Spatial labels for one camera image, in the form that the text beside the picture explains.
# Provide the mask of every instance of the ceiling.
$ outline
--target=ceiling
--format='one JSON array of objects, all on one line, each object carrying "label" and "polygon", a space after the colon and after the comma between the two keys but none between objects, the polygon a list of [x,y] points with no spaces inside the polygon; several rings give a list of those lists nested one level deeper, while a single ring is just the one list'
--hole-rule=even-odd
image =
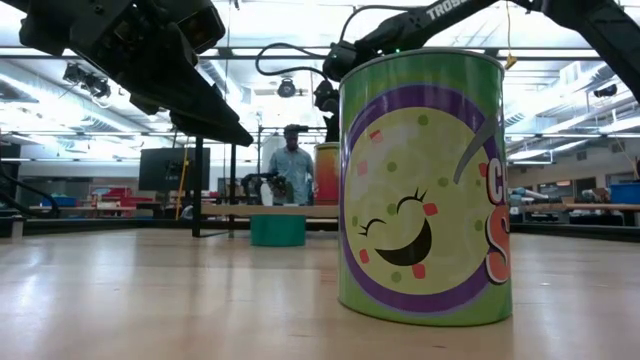
[{"label": "ceiling", "polygon": [[[401,0],[395,5],[426,5],[430,2],[433,1]],[[241,59],[219,59],[216,55],[219,55],[220,52],[212,51],[207,53],[212,55],[211,60],[207,61],[214,64],[220,73],[219,75],[229,83],[229,88],[236,90],[235,93],[230,90],[227,95],[228,102],[240,115],[245,128],[255,132],[259,125],[283,127],[290,123],[297,123],[324,126],[323,114],[313,107],[313,98],[310,95],[321,80],[318,75],[311,75],[308,72],[290,74],[296,87],[302,92],[300,96],[282,99],[275,95],[282,78],[260,75],[255,70],[254,60],[251,60],[250,57],[255,56],[259,48],[276,41],[313,48],[311,51],[325,55],[328,52],[328,45],[339,37],[343,23],[353,11],[354,6],[382,3],[385,1],[240,0],[238,2],[239,9],[236,9],[233,4],[230,5],[226,1],[214,2],[227,27],[227,35],[218,42],[217,47],[231,48],[233,55],[241,57]],[[625,0],[620,3],[625,6],[625,11],[629,15],[640,20],[640,0]],[[382,20],[396,13],[370,10],[358,14],[349,25],[346,40],[353,41],[364,36]],[[29,52],[28,49],[21,48],[18,31],[20,19],[24,15],[4,4],[0,4],[0,14],[2,14],[0,15],[0,75],[24,83],[27,90],[45,93],[50,96],[52,103],[65,104],[60,108],[62,105],[38,107],[33,104],[16,106],[15,104],[0,103],[0,107],[4,108],[5,115],[11,114],[11,116],[4,116],[3,119],[18,119],[0,120],[3,130],[11,128],[40,131],[75,130],[77,128],[65,123],[65,121],[69,122],[65,118],[74,111],[79,111],[86,113],[86,116],[77,116],[84,120],[76,119],[77,124],[75,125],[86,127],[90,120],[89,122],[93,126],[91,129],[103,129],[98,131],[106,131],[104,129],[125,132],[170,131],[171,124],[168,116],[165,114],[158,116],[143,114],[128,103],[128,93],[120,89],[113,81],[109,83],[112,95],[109,99],[97,101],[97,103],[92,101],[89,94],[79,87],[70,88],[69,83],[62,80],[62,75],[69,63],[77,63],[87,71],[95,71],[96,73],[98,71],[86,62],[75,58],[74,54],[70,54],[69,58],[51,59],[43,56],[42,53]],[[548,129],[553,126],[558,129],[553,131],[555,133],[562,131],[597,132],[599,127],[607,126],[614,120],[618,120],[611,116],[611,109],[608,112],[598,114],[597,120],[586,116],[583,121],[576,122],[575,125],[567,128],[558,127],[558,124],[594,113],[597,109],[608,109],[609,107],[617,109],[619,104],[623,107],[620,110],[620,114],[623,114],[622,118],[634,116],[635,107],[633,105],[635,102],[630,105],[628,92],[625,93],[623,85],[616,77],[591,79],[593,81],[584,79],[592,76],[593,72],[599,68],[603,68],[604,64],[598,61],[597,54],[589,50],[588,44],[577,33],[555,25],[541,14],[526,14],[523,9],[515,5],[509,7],[509,16],[511,19],[510,29],[506,6],[504,2],[497,3],[437,34],[426,44],[427,46],[469,49],[500,48],[503,49],[500,51],[501,55],[505,55],[505,49],[510,40],[513,54],[521,58],[521,61],[506,73],[504,81],[505,119],[510,125],[507,128],[508,133],[543,133],[549,131]],[[295,54],[292,50],[276,49],[267,54],[279,55],[281,58],[264,61],[262,67],[266,70],[280,70],[301,65],[319,69],[322,66],[322,60],[301,59],[300,55]],[[200,72],[208,81],[213,81],[213,78],[206,71],[201,69]],[[621,89],[615,99],[596,99],[588,95],[590,92],[584,90],[585,86],[573,89],[571,84],[564,84],[569,78],[575,82],[578,80],[586,81],[588,84],[585,86],[589,89],[612,83],[621,85]],[[34,114],[42,116],[47,121],[19,120],[33,117]],[[27,129],[27,124],[36,128]],[[633,132],[634,127],[625,128],[624,131]],[[26,140],[13,140],[29,143],[28,139],[34,137],[26,136],[26,138]],[[99,142],[105,139],[94,137],[77,141],[91,144],[92,141]],[[76,141],[73,136],[63,140],[65,143]],[[537,149],[540,146],[549,146],[548,141],[541,141],[540,138],[513,136],[507,140],[509,141],[510,154],[528,151],[532,148]],[[184,137],[178,138],[178,143],[185,141]],[[571,142],[570,139],[554,139],[553,141],[557,146]],[[136,136],[113,136],[108,142],[114,148],[126,148],[125,151],[121,151],[123,156],[120,157],[130,157],[129,155],[135,155],[135,152],[140,148],[170,146],[172,138],[157,136],[143,139]],[[42,144],[43,141],[39,139],[34,143]],[[85,143],[81,143],[77,147],[90,147],[90,145],[85,146]],[[257,149],[248,149],[246,153],[243,150],[243,154],[244,160],[255,160]]]}]

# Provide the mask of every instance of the white wall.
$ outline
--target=white wall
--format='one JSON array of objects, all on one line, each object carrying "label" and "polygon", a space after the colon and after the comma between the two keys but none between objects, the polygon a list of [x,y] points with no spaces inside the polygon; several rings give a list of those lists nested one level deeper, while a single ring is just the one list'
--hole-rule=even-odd
[{"label": "white wall", "polygon": [[[640,156],[640,139],[624,139],[626,151],[633,160]],[[554,181],[577,180],[595,177],[596,186],[605,187],[607,175],[632,172],[631,163],[624,153],[614,154],[609,148],[588,148],[587,160],[577,161],[571,156],[557,157],[557,164],[529,167],[522,174],[521,167],[509,168],[509,187],[535,186]]]},{"label": "white wall", "polygon": [[[229,166],[224,169],[221,165],[213,165],[209,168],[209,189],[218,189],[218,178],[229,177]],[[46,177],[104,177],[104,178],[137,178],[140,167],[137,163],[41,163],[27,162],[20,166],[19,176],[46,176]],[[247,174],[255,173],[256,165],[238,165],[236,178],[241,179]]]}]

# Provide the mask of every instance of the green can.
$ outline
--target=green can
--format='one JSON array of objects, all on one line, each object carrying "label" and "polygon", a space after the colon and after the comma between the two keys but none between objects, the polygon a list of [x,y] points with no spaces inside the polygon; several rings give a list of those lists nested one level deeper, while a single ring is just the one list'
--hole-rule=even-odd
[{"label": "green can", "polygon": [[341,83],[339,299],[434,326],[511,314],[502,80],[496,60],[423,49]]}]

